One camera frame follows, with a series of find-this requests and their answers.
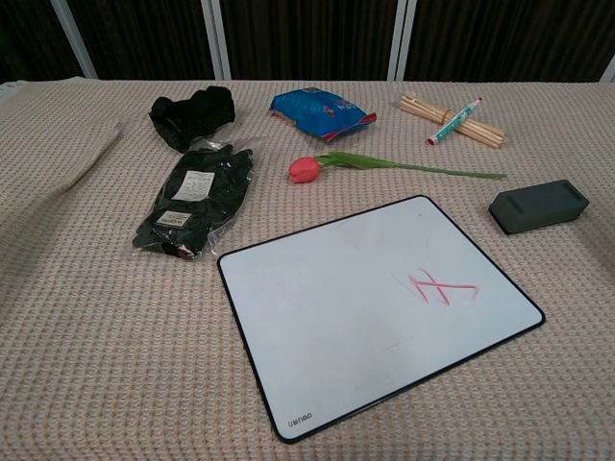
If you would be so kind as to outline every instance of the tulip flower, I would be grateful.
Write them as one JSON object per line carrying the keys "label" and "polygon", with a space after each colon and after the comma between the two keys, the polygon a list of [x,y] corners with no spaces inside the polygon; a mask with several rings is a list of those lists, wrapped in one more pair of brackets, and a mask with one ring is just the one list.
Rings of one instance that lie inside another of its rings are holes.
{"label": "tulip flower", "polygon": [[360,154],[351,154],[349,152],[339,151],[332,151],[324,156],[298,158],[291,163],[288,168],[288,174],[293,182],[310,182],[318,178],[320,168],[323,166],[344,166],[361,170],[371,168],[404,168],[406,170],[420,170],[430,173],[469,176],[472,178],[485,178],[489,180],[500,180],[506,177],[505,173],[446,170],[443,168],[432,168],[430,166],[397,163],[396,161],[386,160],[384,158],[362,156]]}

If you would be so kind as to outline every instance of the marker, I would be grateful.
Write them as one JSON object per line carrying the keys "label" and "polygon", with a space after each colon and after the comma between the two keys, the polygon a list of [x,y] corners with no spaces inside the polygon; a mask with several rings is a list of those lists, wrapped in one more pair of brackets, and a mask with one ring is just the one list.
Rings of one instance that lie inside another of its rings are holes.
{"label": "marker", "polygon": [[438,142],[444,139],[444,136],[446,136],[452,130],[461,125],[461,123],[463,123],[463,121],[472,114],[474,108],[478,104],[480,104],[480,101],[482,101],[482,98],[479,98],[476,101],[472,101],[465,108],[453,115],[453,118],[449,120],[448,123],[443,125],[442,128],[440,128],[440,130],[438,130],[433,136],[430,136],[430,138],[427,140],[428,144],[430,144],[431,146],[435,146]]}

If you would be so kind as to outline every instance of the black whiteboard frame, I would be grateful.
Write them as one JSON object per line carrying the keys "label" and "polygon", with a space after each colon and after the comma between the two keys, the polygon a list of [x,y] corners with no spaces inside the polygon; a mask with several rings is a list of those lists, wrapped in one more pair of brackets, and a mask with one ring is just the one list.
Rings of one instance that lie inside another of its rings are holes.
{"label": "black whiteboard frame", "polygon": [[[539,321],[538,323],[536,323],[535,325],[532,325],[532,326],[530,326],[530,327],[528,327],[528,328],[522,329],[521,331],[518,331],[517,333],[514,333],[514,334],[512,334],[512,335],[510,335],[510,336],[508,336],[508,337],[506,337],[506,338],[504,338],[503,340],[498,341],[497,343],[492,344],[491,346],[487,346],[486,348],[481,349],[481,350],[480,350],[480,351],[478,351],[478,352],[474,352],[474,353],[472,353],[472,354],[468,355],[467,357],[464,357],[464,358],[462,358],[462,359],[460,359],[460,360],[457,360],[457,362],[452,363],[451,365],[448,365],[448,366],[446,366],[446,367],[444,367],[444,368],[442,368],[442,369],[440,369],[440,370],[438,370],[438,371],[436,371],[436,372],[433,372],[433,373],[431,373],[430,375],[424,376],[424,377],[422,377],[422,378],[420,378],[420,379],[417,379],[416,381],[412,381],[412,382],[410,382],[409,384],[407,384],[406,386],[401,387],[400,389],[397,389],[397,390],[395,390],[395,391],[393,391],[393,392],[390,392],[390,393],[388,393],[388,394],[386,394],[386,395],[384,395],[384,396],[382,396],[382,397],[380,397],[380,398],[378,398],[378,399],[376,399],[376,400],[373,400],[373,401],[371,401],[371,402],[368,402],[368,403],[366,403],[366,404],[364,404],[364,405],[360,406],[359,408],[356,408],[356,409],[355,409],[355,410],[353,410],[353,411],[350,411],[350,412],[348,412],[348,413],[346,413],[346,414],[344,414],[344,415],[341,415],[341,416],[339,416],[339,417],[337,417],[337,418],[335,418],[335,419],[333,419],[333,420],[329,421],[328,423],[324,423],[323,425],[319,425],[318,427],[315,427],[314,429],[312,429],[312,430],[310,430],[310,431],[308,431],[308,432],[305,432],[305,433],[303,433],[303,434],[301,434],[301,435],[298,435],[297,437],[293,437],[292,439],[288,439],[288,438],[286,438],[286,437],[283,437],[283,436],[281,435],[281,433],[278,431],[278,427],[276,426],[276,421],[275,421],[275,419],[274,419],[274,417],[273,417],[273,413],[271,412],[271,408],[270,408],[270,406],[269,406],[269,402],[267,401],[267,396],[265,395],[264,389],[263,389],[263,387],[262,387],[262,383],[260,382],[260,376],[258,375],[258,368],[257,368],[257,365],[256,365],[256,363],[255,363],[255,361],[254,361],[254,358],[252,357],[252,353],[250,352],[250,347],[249,347],[249,345],[248,345],[248,341],[247,341],[246,335],[245,335],[245,333],[244,333],[244,331],[243,331],[243,327],[242,327],[242,325],[241,325],[241,321],[239,320],[239,315],[237,314],[237,311],[236,311],[235,306],[234,306],[233,296],[232,296],[231,291],[230,291],[230,289],[229,289],[229,285],[228,285],[228,283],[227,283],[227,281],[226,281],[226,279],[225,279],[225,277],[224,277],[224,271],[223,271],[222,266],[221,266],[222,259],[223,259],[224,257],[226,257],[226,256],[233,255],[233,254],[240,253],[240,252],[244,252],[244,251],[246,251],[246,250],[250,250],[251,248],[255,248],[255,247],[258,247],[258,246],[261,246],[261,245],[265,245],[265,244],[268,244],[268,243],[271,243],[271,242],[275,242],[276,240],[281,240],[281,239],[283,239],[283,238],[287,238],[287,237],[290,237],[290,236],[295,235],[295,234],[298,234],[298,233],[302,233],[302,232],[309,232],[309,231],[312,231],[312,230],[314,230],[314,229],[321,228],[321,227],[323,227],[323,226],[327,226],[327,225],[329,225],[329,224],[336,223],[336,222],[338,222],[338,221],[342,221],[342,220],[344,220],[344,219],[353,218],[353,217],[355,217],[355,216],[359,216],[359,215],[361,215],[361,214],[370,213],[370,212],[375,211],[375,210],[377,210],[377,209],[385,208],[385,207],[387,207],[387,206],[393,206],[393,205],[399,204],[399,203],[401,203],[401,202],[407,202],[407,201],[410,201],[410,200],[413,200],[413,199],[417,199],[417,198],[424,198],[424,199],[429,200],[429,201],[431,202],[431,204],[432,204],[432,205],[434,205],[434,206],[437,208],[437,210],[438,210],[440,213],[442,213],[442,215],[444,215],[444,217],[446,217],[446,218],[449,220],[449,222],[450,222],[451,224],[453,224],[453,225],[455,226],[455,228],[456,228],[456,229],[457,229],[457,230],[458,230],[458,231],[459,231],[459,232],[460,232],[460,233],[461,233],[461,234],[462,234],[462,235],[463,235],[463,236],[464,236],[464,237],[465,237],[465,238],[466,238],[466,239],[467,239],[467,240],[468,240],[468,241],[469,241],[469,242],[470,242],[470,243],[471,243],[471,244],[472,244],[472,245],[473,245],[473,246],[474,246],[474,247],[475,247],[475,248],[476,248],[476,249],[477,249],[477,250],[478,250],[478,251],[479,251],[479,252],[480,252],[483,256],[484,256],[484,257],[486,257],[486,258],[487,258],[487,260],[488,260],[488,261],[489,261],[489,262],[493,265],[493,267],[494,267],[495,269],[497,269],[497,270],[498,270],[498,271],[499,271],[499,272],[500,272],[500,273],[501,273],[501,274],[502,274],[502,275],[506,278],[506,280],[507,280],[507,281],[508,281],[508,282],[509,282],[512,286],[514,286],[514,287],[515,287],[515,289],[516,289],[519,293],[521,293],[521,294],[522,294],[522,295],[523,295],[523,296],[524,296],[524,297],[525,297],[525,298],[526,298],[526,299],[527,299],[527,300],[528,300],[528,301],[529,301],[529,302],[530,302],[530,303],[531,303],[531,304],[532,304],[532,305],[536,308],[536,310],[540,313],[540,321]],[[428,196],[426,196],[426,195],[422,195],[422,194],[415,195],[415,196],[412,196],[412,197],[408,197],[408,198],[405,198],[405,199],[402,199],[402,200],[397,200],[397,201],[395,201],[395,202],[391,202],[391,203],[389,203],[389,204],[385,204],[385,205],[381,205],[381,206],[376,206],[376,207],[373,207],[373,208],[369,208],[369,209],[366,209],[366,210],[360,211],[360,212],[358,212],[358,213],[350,214],[350,215],[348,215],[348,216],[343,216],[343,217],[341,217],[341,218],[337,218],[337,219],[334,219],[334,220],[328,221],[328,222],[326,222],[326,223],[317,224],[317,225],[315,225],[315,226],[311,226],[311,227],[309,227],[309,228],[302,229],[302,230],[296,230],[296,231],[294,231],[294,232],[291,232],[291,233],[288,233],[288,234],[285,234],[285,235],[281,235],[281,236],[278,236],[278,237],[270,238],[269,240],[265,240],[265,241],[263,241],[263,242],[258,242],[258,243],[255,243],[255,244],[253,244],[253,245],[249,245],[249,246],[244,247],[244,248],[240,248],[240,249],[237,249],[237,250],[233,250],[233,251],[231,251],[231,252],[228,252],[228,253],[225,253],[225,254],[221,255],[221,256],[218,258],[216,265],[217,265],[217,267],[218,267],[218,272],[219,272],[220,277],[221,277],[221,279],[222,279],[222,282],[223,282],[223,284],[224,284],[224,290],[225,290],[225,292],[226,292],[226,294],[227,294],[227,298],[229,299],[229,303],[231,304],[231,308],[232,308],[232,310],[233,310],[233,316],[234,316],[234,319],[235,319],[235,323],[237,324],[237,327],[238,327],[238,329],[239,329],[239,334],[241,335],[241,340],[242,340],[242,342],[243,342],[243,348],[244,348],[244,350],[246,351],[246,353],[248,354],[248,358],[249,358],[249,360],[250,360],[250,366],[252,367],[252,371],[253,371],[254,376],[255,376],[255,378],[256,378],[256,380],[257,380],[258,390],[260,391],[260,395],[261,395],[261,397],[262,397],[262,401],[263,401],[263,402],[264,402],[264,404],[265,404],[265,409],[267,410],[267,415],[268,415],[268,417],[269,417],[269,421],[271,422],[271,425],[273,426],[273,430],[274,430],[274,432],[275,432],[276,436],[277,436],[280,440],[282,440],[283,442],[285,442],[285,443],[287,443],[287,444],[294,444],[294,443],[297,443],[297,442],[299,442],[299,441],[301,441],[301,440],[303,440],[303,439],[305,439],[305,438],[307,438],[307,437],[309,437],[309,436],[311,436],[311,435],[313,435],[313,434],[315,434],[315,433],[317,433],[317,432],[320,432],[321,430],[324,430],[324,429],[326,429],[326,428],[328,428],[328,427],[331,427],[332,425],[336,425],[337,423],[340,423],[341,421],[344,421],[344,420],[346,420],[346,419],[348,419],[348,418],[352,418],[352,417],[353,417],[353,416],[355,416],[356,414],[358,414],[358,413],[360,413],[360,412],[362,412],[362,411],[365,411],[365,410],[367,410],[368,408],[371,408],[372,406],[378,405],[379,403],[382,403],[382,402],[383,402],[383,401],[385,401],[385,400],[389,400],[389,399],[391,399],[391,398],[393,398],[393,397],[396,397],[396,396],[398,396],[398,395],[402,394],[403,392],[407,391],[408,389],[410,389],[410,388],[412,388],[412,387],[414,387],[414,386],[417,386],[417,385],[419,385],[419,384],[422,384],[423,382],[427,381],[428,379],[431,379],[431,378],[433,378],[433,377],[435,377],[435,376],[438,376],[438,375],[440,375],[440,374],[442,374],[442,373],[444,373],[444,372],[447,372],[448,370],[452,369],[453,367],[456,367],[457,365],[460,365],[460,364],[462,364],[462,363],[464,363],[464,362],[466,362],[466,361],[468,361],[468,360],[471,360],[471,359],[473,359],[473,358],[477,357],[478,355],[481,355],[481,354],[483,354],[483,353],[485,353],[485,352],[488,352],[488,351],[490,351],[491,349],[496,348],[496,347],[498,347],[498,346],[502,345],[503,343],[505,343],[505,342],[507,342],[507,341],[510,341],[510,340],[512,340],[512,339],[514,339],[514,338],[516,338],[516,337],[518,337],[518,336],[520,336],[520,335],[522,335],[522,334],[524,334],[524,333],[527,333],[528,331],[531,331],[531,330],[533,330],[533,329],[535,329],[535,328],[540,327],[540,326],[541,326],[541,325],[543,325],[543,324],[546,322],[546,320],[547,320],[547,318],[546,318],[546,316],[545,316],[545,313],[544,313],[544,312],[543,312],[543,310],[542,310],[542,309],[538,306],[538,304],[536,304],[536,303],[533,301],[533,299],[532,299],[532,298],[530,298],[530,297],[529,297],[529,296],[528,296],[528,295],[527,295],[527,294],[526,294],[526,293],[525,293],[525,292],[524,292],[524,291],[523,291],[523,290],[519,287],[519,285],[517,285],[517,283],[515,283],[515,282],[514,282],[514,281],[513,281],[513,280],[512,280],[512,279],[511,279],[508,275],[507,275],[507,273],[506,273],[506,272],[504,272],[504,271],[502,270],[502,268],[500,268],[500,266],[498,266],[498,265],[495,263],[495,261],[494,261],[493,259],[491,259],[491,257],[489,257],[489,255],[488,255],[487,253],[485,253],[485,252],[484,252],[484,251],[483,251],[483,250],[482,250],[482,249],[481,249],[481,248],[480,248],[480,247],[479,247],[479,246],[478,246],[478,245],[474,242],[474,240],[472,240],[472,239],[470,238],[470,236],[469,236],[467,233],[465,233],[465,232],[463,231],[463,229],[462,229],[460,226],[458,226],[458,225],[457,225],[457,223],[456,223],[455,221],[453,221],[453,219],[452,219],[452,218],[451,218],[451,217],[450,217],[450,216],[449,216],[449,215],[448,215],[448,214],[447,214],[447,213],[446,213],[446,212],[445,212],[445,211],[444,211],[444,210],[443,210],[443,209],[442,209],[442,208],[441,208],[441,207],[440,207],[440,206],[439,206],[436,202],[434,202],[434,201],[433,201],[430,197],[428,197]]]}

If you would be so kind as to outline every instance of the bundle of wooden sticks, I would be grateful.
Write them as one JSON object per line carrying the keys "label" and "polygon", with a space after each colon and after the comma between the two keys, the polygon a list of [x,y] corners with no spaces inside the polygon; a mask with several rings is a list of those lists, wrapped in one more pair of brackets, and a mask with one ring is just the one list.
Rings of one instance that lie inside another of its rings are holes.
{"label": "bundle of wooden sticks", "polygon": [[[413,94],[407,94],[400,101],[400,109],[413,113],[419,117],[427,118],[432,122],[444,125],[451,120],[455,113],[450,109],[442,109],[431,103],[417,98]],[[466,119],[461,125],[455,128],[458,132],[472,137],[476,141],[482,142],[487,146],[499,149],[506,137],[506,133],[498,127],[479,122],[474,118]]]}

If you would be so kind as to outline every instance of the beige textured tablecloth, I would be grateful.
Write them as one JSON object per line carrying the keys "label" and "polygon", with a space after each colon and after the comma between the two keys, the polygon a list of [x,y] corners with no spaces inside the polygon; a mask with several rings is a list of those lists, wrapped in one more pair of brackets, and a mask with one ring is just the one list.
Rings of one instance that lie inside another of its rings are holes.
{"label": "beige textured tablecloth", "polygon": [[[208,83],[27,84],[0,105],[0,457],[3,459],[613,459],[615,85],[316,83],[378,122],[332,144],[267,114],[305,84],[229,82],[237,121],[266,136],[231,246],[416,194],[432,197],[524,289],[547,323],[400,396],[285,445],[274,435],[214,258],[132,255],[130,241],[178,161],[154,100]],[[414,90],[509,133],[501,150],[391,103]],[[504,181],[288,164],[331,148]],[[577,221],[506,236],[499,191],[570,180]]]}

